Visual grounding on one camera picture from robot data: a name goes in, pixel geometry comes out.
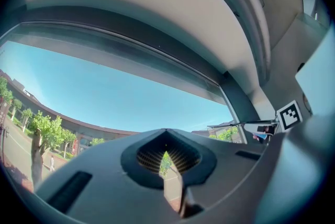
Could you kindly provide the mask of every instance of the building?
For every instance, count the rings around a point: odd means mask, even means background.
[[[8,80],[7,83],[8,90],[12,91],[13,96],[22,102],[22,108],[20,110],[18,109],[15,113],[16,118],[23,122],[22,111],[27,108],[30,108],[33,114],[37,114],[38,111],[41,111],[43,115],[49,115],[52,120],[54,120],[56,116],[60,116],[62,118],[62,127],[64,129],[70,130],[77,137],[77,139],[73,143],[69,144],[67,152],[78,154],[79,152],[91,146],[90,142],[93,138],[103,138],[105,141],[107,141],[135,135],[138,133],[95,126],[86,122],[72,119],[66,115],[60,114],[44,106],[31,93],[28,92],[29,95],[27,95],[23,91],[24,86],[22,86],[23,85],[20,84],[17,80]]]
[[[12,81],[12,79],[9,77],[7,73],[5,73],[3,70],[0,70],[0,77],[4,77],[7,79],[7,81]]]
[[[204,137],[209,137],[210,135],[208,130],[196,130],[196,131],[192,131],[191,133],[198,134]]]
[[[235,124],[235,121],[229,121],[229,122],[223,122],[221,124],[219,124],[219,126],[223,126],[223,125],[232,125]],[[209,132],[211,135],[219,135],[221,133],[223,133],[224,131],[228,130],[229,128],[231,128],[230,126],[226,126],[226,127],[216,127],[214,128],[213,126],[208,126],[209,128]]]
[[[14,84],[21,91],[23,91],[23,92],[25,91],[25,86],[23,84],[21,84],[19,81],[17,81],[16,79],[14,79],[12,81],[12,84]]]

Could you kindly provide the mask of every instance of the sidewalk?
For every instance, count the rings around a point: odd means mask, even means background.
[[[20,185],[25,187],[30,192],[34,192],[34,186],[28,177],[23,174],[17,167],[13,166],[13,164],[9,161],[6,155],[4,155],[4,167],[7,172],[12,176],[12,178]]]

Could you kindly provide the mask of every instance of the bush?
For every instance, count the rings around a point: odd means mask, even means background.
[[[29,129],[29,130],[34,130],[34,127],[32,126],[32,124],[31,124],[31,120],[30,120],[30,119],[28,120],[28,123],[27,123],[26,129]]]
[[[61,151],[59,150],[59,145],[51,146],[50,150],[53,151],[53,152],[57,152],[57,153],[61,154]]]
[[[65,154],[65,157],[66,157],[67,159],[72,159],[72,158],[74,157],[74,155],[72,155],[72,154],[70,154],[69,152],[67,152],[67,153]]]
[[[30,138],[32,138],[32,136],[34,135],[34,132],[33,131],[30,131],[29,129],[25,129],[25,134],[28,136],[28,137],[30,137]]]
[[[15,117],[14,117],[14,119],[13,119],[13,123],[15,124],[15,125],[17,125],[17,126],[20,126],[20,127],[22,127],[22,122],[20,122],[18,119],[16,119]]]

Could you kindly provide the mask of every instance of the pedestrian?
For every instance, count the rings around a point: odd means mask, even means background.
[[[53,155],[51,156],[51,160],[50,160],[50,171],[51,172],[54,171],[54,159],[53,159]]]

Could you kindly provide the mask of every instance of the green foliage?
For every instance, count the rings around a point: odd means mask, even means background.
[[[16,98],[14,98],[13,100],[13,106],[17,109],[21,109],[22,108],[22,102]]]
[[[22,126],[22,123],[21,123],[16,117],[14,117],[14,119],[13,119],[13,123],[14,123],[16,126],[19,126],[19,127]]]
[[[168,152],[165,152],[162,158],[162,162],[161,162],[161,166],[160,166],[160,170],[159,172],[165,176],[166,173],[168,172],[168,169],[171,167],[172,165],[172,160],[170,158],[170,156],[168,155]]]
[[[0,77],[0,95],[3,96],[6,90],[7,90],[7,79],[4,77]]]
[[[64,151],[61,151],[61,155],[59,155],[59,156],[63,157],[64,156]],[[65,157],[67,159],[72,159],[74,157],[74,155],[70,154],[69,152],[66,152]]]
[[[28,119],[32,117],[32,111],[31,111],[30,108],[25,109],[24,111],[22,111],[22,114],[23,114],[24,116],[26,116]]]
[[[67,129],[63,129],[63,137],[64,137],[64,142],[65,143],[69,143],[71,141],[74,141],[76,136],[74,133],[72,133],[71,131],[67,130]]]
[[[46,149],[56,148],[64,141],[61,123],[61,117],[57,116],[55,120],[51,120],[49,115],[43,116],[42,112],[38,111],[32,120],[31,127],[33,130],[40,130],[42,143]]]
[[[25,134],[27,135],[27,136],[32,136],[32,134],[33,134],[34,132],[32,132],[32,131],[30,131],[29,129],[25,129]]]
[[[92,145],[92,146],[94,146],[94,145],[98,145],[98,144],[101,144],[101,143],[104,143],[105,142],[105,140],[103,139],[103,138],[94,138],[91,142],[90,142],[90,144]]]
[[[223,133],[217,136],[210,135],[209,138],[214,138],[214,139],[223,140],[223,141],[231,141],[231,136],[237,132],[238,132],[237,127],[234,126],[232,128],[229,128],[228,130],[225,130]]]
[[[7,89],[7,79],[0,77],[0,96],[4,98],[9,104],[12,103],[13,94]]]

